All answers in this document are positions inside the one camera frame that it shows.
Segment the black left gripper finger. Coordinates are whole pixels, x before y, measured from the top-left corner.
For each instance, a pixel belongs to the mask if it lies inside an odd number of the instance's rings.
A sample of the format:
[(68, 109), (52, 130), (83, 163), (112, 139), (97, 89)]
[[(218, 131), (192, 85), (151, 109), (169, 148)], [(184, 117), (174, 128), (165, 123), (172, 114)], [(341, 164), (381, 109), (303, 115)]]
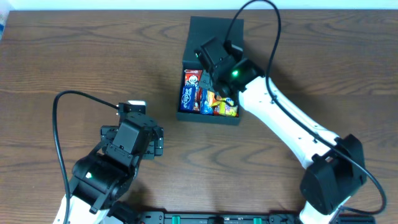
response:
[(164, 129), (156, 126), (153, 130), (152, 141), (149, 143), (143, 159), (153, 160), (164, 153)]
[(113, 141), (118, 133), (117, 126), (102, 126), (100, 129), (101, 145), (107, 146), (113, 144)]

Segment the yellow orange snack packet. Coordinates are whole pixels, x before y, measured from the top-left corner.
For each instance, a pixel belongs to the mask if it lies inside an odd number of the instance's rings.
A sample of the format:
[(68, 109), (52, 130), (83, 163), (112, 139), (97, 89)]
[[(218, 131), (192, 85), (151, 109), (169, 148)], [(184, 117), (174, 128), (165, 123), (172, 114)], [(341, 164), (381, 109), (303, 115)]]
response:
[(220, 103), (226, 103), (228, 106), (235, 106), (234, 101), (231, 98), (216, 95), (215, 93), (209, 90), (207, 91), (206, 101), (211, 107), (217, 106)]

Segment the red Hello Panda box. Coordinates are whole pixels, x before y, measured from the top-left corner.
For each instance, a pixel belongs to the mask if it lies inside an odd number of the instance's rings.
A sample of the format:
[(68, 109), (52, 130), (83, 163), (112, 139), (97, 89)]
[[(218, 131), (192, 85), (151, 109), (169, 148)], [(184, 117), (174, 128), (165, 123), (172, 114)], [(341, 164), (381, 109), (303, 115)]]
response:
[(195, 88), (194, 100), (189, 104), (188, 110), (200, 111), (200, 102), (202, 96), (202, 88), (199, 87), (199, 81), (202, 75), (202, 70), (185, 69), (185, 82), (184, 87), (193, 86)]

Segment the blue Oreo cookie pack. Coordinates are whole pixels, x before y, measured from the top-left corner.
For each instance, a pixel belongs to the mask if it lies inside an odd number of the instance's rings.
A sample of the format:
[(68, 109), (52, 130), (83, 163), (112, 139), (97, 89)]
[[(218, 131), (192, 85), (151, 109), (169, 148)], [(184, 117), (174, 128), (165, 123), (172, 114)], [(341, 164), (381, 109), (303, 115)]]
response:
[(201, 103), (200, 103), (200, 114), (213, 115), (212, 104), (215, 100), (215, 94), (209, 90), (202, 90)]

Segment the blue Eclipse mint tin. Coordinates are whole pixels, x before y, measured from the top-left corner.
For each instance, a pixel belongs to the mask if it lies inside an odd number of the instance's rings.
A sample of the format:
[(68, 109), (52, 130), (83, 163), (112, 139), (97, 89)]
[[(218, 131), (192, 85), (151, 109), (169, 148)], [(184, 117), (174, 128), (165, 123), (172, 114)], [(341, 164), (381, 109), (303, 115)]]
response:
[(183, 87), (180, 109), (182, 111), (193, 111), (195, 106), (196, 87), (194, 85), (187, 85)]

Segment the dark green box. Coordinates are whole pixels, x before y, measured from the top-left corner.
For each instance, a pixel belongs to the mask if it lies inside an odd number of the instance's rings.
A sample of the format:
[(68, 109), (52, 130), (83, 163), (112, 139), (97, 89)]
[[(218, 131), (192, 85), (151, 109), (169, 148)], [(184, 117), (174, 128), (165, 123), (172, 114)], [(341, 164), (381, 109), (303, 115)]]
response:
[[(196, 69), (201, 70), (203, 67), (196, 58), (194, 50), (199, 48), (206, 41), (213, 37), (224, 40), (231, 19), (219, 17), (199, 17), (192, 16), (190, 18), (190, 25), (188, 31), (188, 38), (185, 45), (185, 51), (182, 59), (182, 69)], [(207, 114), (200, 114), (199, 112), (190, 112), (180, 109), (181, 99), (183, 95), (183, 87), (185, 86), (185, 73), (181, 73), (180, 77), (180, 92), (178, 96), (177, 105), (177, 119), (179, 121), (189, 121), (196, 123), (211, 123), (211, 124), (225, 124), (237, 126), (240, 123), (240, 117), (229, 116), (213, 116)]]

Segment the red snack bag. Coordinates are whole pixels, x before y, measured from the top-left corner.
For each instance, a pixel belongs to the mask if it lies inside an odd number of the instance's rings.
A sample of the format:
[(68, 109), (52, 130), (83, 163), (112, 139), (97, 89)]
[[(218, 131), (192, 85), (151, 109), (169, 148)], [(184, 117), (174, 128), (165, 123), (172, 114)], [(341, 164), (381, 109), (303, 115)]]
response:
[(213, 110), (213, 114), (214, 115), (219, 115), (219, 113), (218, 113), (219, 112), (219, 106), (220, 105), (214, 107), (214, 110)]

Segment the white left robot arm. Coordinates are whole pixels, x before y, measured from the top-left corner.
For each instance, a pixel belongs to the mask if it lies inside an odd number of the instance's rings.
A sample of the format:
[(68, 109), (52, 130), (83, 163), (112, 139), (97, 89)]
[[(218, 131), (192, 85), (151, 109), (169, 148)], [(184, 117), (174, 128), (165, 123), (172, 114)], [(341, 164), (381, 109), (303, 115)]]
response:
[(163, 154), (164, 129), (138, 112), (102, 126), (100, 141), (72, 169), (55, 223), (100, 223), (130, 188), (144, 159)]

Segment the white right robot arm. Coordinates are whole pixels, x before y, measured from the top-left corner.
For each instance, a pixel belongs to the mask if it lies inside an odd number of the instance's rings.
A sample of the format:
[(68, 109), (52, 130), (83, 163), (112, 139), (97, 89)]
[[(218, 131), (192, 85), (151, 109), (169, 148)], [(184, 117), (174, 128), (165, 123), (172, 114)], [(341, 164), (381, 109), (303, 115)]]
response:
[(305, 169), (300, 191), (306, 200), (301, 223), (331, 223), (346, 201), (367, 181), (363, 146), (327, 130), (295, 106), (267, 72), (248, 59), (200, 59), (210, 86), (260, 119), (293, 152)]

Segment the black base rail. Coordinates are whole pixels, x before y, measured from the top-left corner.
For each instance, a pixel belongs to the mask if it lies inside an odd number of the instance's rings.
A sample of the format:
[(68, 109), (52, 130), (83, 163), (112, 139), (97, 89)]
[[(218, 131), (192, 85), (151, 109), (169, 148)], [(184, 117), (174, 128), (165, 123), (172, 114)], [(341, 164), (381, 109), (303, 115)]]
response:
[(299, 224), (299, 215), (291, 212), (244, 213), (172, 213), (145, 211), (132, 224)]

